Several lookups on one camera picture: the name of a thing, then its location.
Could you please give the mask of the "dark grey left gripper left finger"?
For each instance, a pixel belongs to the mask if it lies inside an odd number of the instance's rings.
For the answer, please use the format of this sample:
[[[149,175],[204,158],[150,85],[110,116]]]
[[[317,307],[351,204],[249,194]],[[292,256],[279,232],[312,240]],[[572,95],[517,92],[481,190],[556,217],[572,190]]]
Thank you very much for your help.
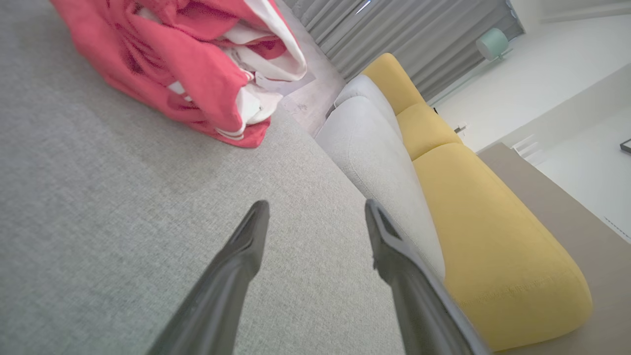
[[[196,281],[150,355],[230,355],[246,292],[261,268],[270,205],[255,202]]]

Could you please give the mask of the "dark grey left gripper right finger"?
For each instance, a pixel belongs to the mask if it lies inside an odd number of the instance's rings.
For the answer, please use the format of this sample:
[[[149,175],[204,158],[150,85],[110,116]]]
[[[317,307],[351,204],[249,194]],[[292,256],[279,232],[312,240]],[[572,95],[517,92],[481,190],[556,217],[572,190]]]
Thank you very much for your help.
[[[489,355],[491,349],[385,208],[365,203],[373,267],[390,286],[408,355]]]

